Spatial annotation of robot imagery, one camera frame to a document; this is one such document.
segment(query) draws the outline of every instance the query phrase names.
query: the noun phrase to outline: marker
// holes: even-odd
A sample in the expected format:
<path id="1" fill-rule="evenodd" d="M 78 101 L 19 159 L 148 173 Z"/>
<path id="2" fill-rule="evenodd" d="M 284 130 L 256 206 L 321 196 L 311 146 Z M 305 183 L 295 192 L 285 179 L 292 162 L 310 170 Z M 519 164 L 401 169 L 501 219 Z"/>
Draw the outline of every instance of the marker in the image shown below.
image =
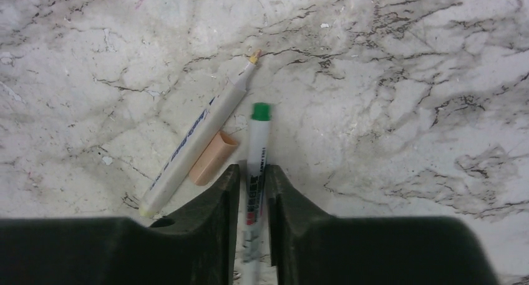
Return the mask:
<path id="1" fill-rule="evenodd" d="M 246 94 L 246 82 L 253 72 L 261 50 L 254 52 L 235 81 L 227 78 L 222 92 L 211 99 L 195 120 L 182 142 L 169 157 L 140 203 L 140 215 L 153 216 L 169 201 L 191 167 L 226 122 Z"/>
<path id="2" fill-rule="evenodd" d="M 246 209 L 243 242 L 242 285 L 258 284 L 259 245 L 263 213 L 264 175 L 266 146 L 270 133 L 270 105 L 255 103 L 253 115 L 248 123 L 250 142 L 246 164 Z"/>

